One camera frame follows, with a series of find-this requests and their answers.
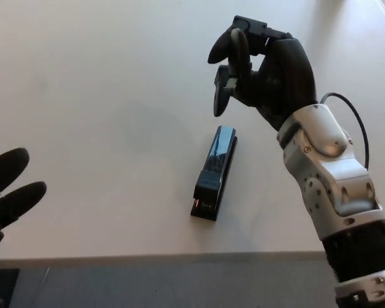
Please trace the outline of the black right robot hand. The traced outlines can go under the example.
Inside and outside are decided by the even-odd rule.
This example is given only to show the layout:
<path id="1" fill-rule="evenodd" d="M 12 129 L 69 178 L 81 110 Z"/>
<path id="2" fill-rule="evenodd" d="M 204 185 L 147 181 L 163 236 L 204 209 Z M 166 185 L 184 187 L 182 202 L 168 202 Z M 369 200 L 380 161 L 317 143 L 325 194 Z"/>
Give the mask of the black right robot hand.
<path id="1" fill-rule="evenodd" d="M 216 117 L 235 98 L 280 130 L 291 114 L 317 102 L 312 66 L 301 43 L 265 22 L 236 15 L 207 61 L 219 65 L 214 79 Z"/>

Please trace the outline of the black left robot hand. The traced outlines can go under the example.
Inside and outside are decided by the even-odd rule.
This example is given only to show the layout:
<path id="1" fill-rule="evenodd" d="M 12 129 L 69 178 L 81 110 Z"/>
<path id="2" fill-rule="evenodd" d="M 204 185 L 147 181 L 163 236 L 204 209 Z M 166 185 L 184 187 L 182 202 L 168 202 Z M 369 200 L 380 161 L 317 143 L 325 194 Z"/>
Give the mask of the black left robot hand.
<path id="1" fill-rule="evenodd" d="M 3 229 L 31 210 L 47 191 L 45 182 L 33 182 L 1 196 L 22 174 L 29 161 L 30 155 L 25 148 L 15 148 L 0 154 L 0 242 L 4 238 Z"/>

